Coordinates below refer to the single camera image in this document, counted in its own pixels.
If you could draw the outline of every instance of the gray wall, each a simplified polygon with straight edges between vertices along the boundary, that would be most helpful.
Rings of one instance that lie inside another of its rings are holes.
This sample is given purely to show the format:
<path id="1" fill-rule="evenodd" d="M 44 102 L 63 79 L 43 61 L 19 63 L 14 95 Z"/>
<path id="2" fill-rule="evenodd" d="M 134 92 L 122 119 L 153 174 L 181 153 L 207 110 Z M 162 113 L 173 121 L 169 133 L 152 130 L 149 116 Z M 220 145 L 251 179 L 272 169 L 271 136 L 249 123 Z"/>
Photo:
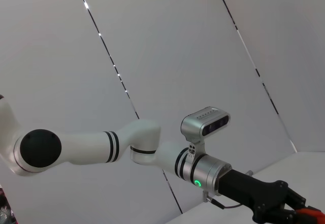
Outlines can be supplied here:
<path id="1" fill-rule="evenodd" d="M 325 150 L 325 0 L 226 0 L 298 151 Z"/>
<path id="2" fill-rule="evenodd" d="M 207 106 L 232 115 L 208 153 L 254 171 L 293 152 L 222 0 L 86 0 L 141 118 L 187 145 L 180 123 Z M 183 210 L 199 188 L 168 174 Z"/>
<path id="3" fill-rule="evenodd" d="M 141 118 L 186 146 L 184 116 L 218 106 L 232 124 L 208 152 L 240 171 L 293 152 L 221 0 L 87 0 Z M 0 93 L 29 128 L 117 130 L 136 116 L 82 0 L 0 0 Z M 161 170 L 62 164 L 35 177 L 0 162 L 19 223 L 165 223 L 180 214 Z M 182 209 L 201 190 L 168 175 Z"/>

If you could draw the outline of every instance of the green indicator light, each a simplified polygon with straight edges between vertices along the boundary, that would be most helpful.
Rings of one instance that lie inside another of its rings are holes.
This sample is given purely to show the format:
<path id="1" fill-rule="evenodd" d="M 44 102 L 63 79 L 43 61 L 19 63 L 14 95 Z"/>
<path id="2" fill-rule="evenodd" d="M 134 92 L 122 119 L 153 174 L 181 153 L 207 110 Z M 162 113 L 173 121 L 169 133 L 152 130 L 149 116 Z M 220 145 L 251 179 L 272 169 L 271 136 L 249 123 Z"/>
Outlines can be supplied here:
<path id="1" fill-rule="evenodd" d="M 198 181 L 198 180 L 195 180 L 195 181 L 194 181 L 194 184 L 195 184 L 195 186 L 201 187 L 201 183 L 200 183 L 200 181 Z"/>

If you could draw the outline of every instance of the robotic arm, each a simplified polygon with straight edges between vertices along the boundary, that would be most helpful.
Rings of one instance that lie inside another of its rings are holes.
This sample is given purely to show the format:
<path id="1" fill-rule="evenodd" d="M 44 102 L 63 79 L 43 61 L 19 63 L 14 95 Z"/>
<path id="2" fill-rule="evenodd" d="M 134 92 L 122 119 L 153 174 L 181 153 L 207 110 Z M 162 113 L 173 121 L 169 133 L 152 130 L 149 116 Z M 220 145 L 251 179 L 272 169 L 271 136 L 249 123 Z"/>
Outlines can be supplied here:
<path id="1" fill-rule="evenodd" d="M 111 163 L 131 146 L 131 159 L 141 165 L 155 165 L 204 191 L 226 197 L 253 211 L 256 223 L 316 224 L 315 217 L 297 213 L 306 199 L 284 181 L 265 183 L 232 169 L 205 152 L 204 139 L 225 128 L 230 115 L 207 107 L 184 118 L 181 132 L 189 141 L 159 145 L 160 127 L 151 120 L 137 120 L 116 132 L 62 134 L 46 129 L 24 130 L 6 99 L 0 95 L 0 155 L 18 175 L 46 171 L 63 162 L 76 165 Z M 224 208 L 215 199 L 211 203 Z M 293 210 L 285 210 L 284 204 Z"/>

